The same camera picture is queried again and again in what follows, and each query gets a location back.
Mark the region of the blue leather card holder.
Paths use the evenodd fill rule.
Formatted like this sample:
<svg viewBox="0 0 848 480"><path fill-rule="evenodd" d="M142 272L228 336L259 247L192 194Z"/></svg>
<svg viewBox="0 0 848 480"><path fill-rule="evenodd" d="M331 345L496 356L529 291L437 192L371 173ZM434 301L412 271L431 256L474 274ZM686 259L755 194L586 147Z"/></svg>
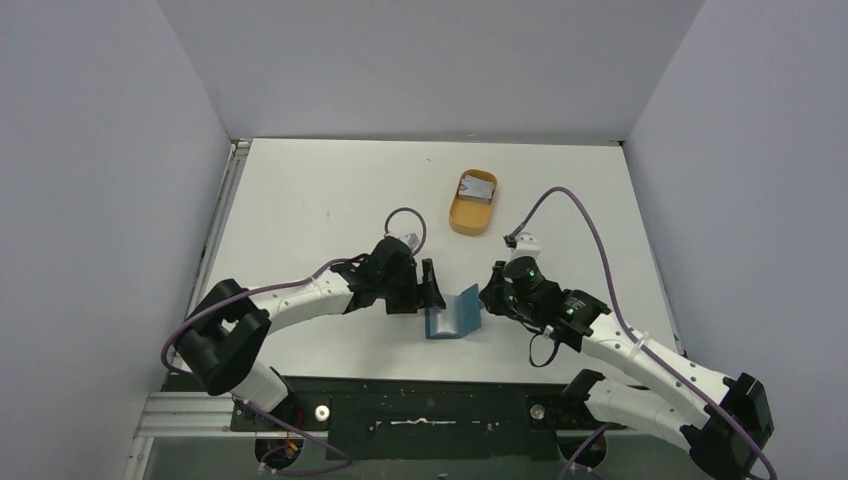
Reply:
<svg viewBox="0 0 848 480"><path fill-rule="evenodd" d="M482 327L480 288L472 284L458 295L445 297L445 308L430 307L425 310L425 338L427 340L461 339Z"/></svg>

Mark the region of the yellow oval tray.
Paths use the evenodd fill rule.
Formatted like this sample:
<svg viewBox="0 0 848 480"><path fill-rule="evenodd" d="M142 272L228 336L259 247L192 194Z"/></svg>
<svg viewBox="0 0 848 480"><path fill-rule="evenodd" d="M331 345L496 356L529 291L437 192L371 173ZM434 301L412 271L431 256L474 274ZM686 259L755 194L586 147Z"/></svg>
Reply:
<svg viewBox="0 0 848 480"><path fill-rule="evenodd" d="M490 203L473 201L457 195L459 181L466 174L496 183L494 197ZM483 234L487 230L491 220L497 187L498 180L490 172L479 169L464 171L457 182L457 187L449 208L448 221L452 230L467 236L479 236Z"/></svg>

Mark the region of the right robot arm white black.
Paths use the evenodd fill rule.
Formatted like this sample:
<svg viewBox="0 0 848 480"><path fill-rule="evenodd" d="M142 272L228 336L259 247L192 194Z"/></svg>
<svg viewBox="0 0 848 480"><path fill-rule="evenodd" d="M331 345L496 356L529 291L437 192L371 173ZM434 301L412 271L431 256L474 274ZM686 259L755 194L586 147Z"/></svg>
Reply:
<svg viewBox="0 0 848 480"><path fill-rule="evenodd" d="M622 320L616 304L547 279L529 256L498 261L480 299L486 311L526 325L556 346L603 362L631 387L582 370L567 385L565 419L640 430L681 448L712 479L751 479L774 432L764 385L732 378L654 341Z"/></svg>

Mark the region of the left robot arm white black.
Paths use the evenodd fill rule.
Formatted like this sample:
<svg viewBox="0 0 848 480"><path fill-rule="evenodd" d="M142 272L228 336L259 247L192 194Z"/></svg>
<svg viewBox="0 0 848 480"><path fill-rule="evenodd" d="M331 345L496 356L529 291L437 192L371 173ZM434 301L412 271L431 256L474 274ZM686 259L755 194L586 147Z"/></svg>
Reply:
<svg viewBox="0 0 848 480"><path fill-rule="evenodd" d="M234 279L218 282L166 340L161 359L173 370L168 353L176 351L208 395L229 394L255 407L268 427L283 429L297 404L283 377L258 359L266 338L379 300L389 315L446 306L432 261L416 261L405 240L387 235L371 252L330 260L300 281L254 289Z"/></svg>

